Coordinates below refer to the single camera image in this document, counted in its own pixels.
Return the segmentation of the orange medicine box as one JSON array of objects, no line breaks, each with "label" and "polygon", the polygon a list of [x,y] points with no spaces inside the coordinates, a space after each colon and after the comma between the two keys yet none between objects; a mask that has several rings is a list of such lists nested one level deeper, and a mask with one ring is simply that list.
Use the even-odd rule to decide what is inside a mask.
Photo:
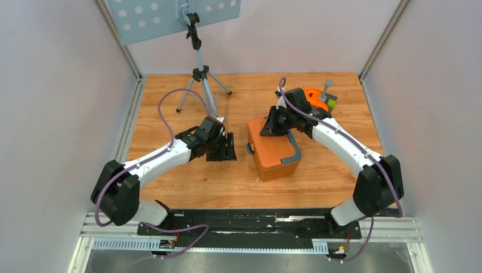
[{"label": "orange medicine box", "polygon": [[277,137],[260,135],[266,121],[266,118],[260,117],[247,123],[246,150],[252,156],[258,177],[263,182],[293,175],[302,158],[290,131]]}]

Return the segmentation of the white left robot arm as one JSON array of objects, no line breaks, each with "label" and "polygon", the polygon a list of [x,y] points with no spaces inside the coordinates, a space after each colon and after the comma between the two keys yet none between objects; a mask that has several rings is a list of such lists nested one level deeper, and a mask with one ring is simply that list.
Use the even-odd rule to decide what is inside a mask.
[{"label": "white left robot arm", "polygon": [[161,201],[144,200],[140,191],[172,168],[205,157],[208,162],[236,161],[234,135],[223,117],[206,117],[199,126],[172,134],[165,146],[135,160],[107,162],[92,191],[98,226],[122,226],[130,221],[152,224],[161,235],[174,228],[171,211]]}]

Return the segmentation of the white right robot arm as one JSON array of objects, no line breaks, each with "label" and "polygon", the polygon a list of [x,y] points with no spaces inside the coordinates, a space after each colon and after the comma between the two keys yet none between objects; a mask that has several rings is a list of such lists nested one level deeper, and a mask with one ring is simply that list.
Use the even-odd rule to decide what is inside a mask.
[{"label": "white right robot arm", "polygon": [[279,100],[271,106],[260,135],[281,137],[296,129],[327,147],[356,176],[352,196],[333,207],[324,223],[329,236],[340,237],[351,222],[384,213],[392,204],[398,209],[396,217],[402,217],[401,164],[394,155],[383,156],[363,145],[327,110],[311,106],[301,88],[285,91],[280,86],[275,93]]}]

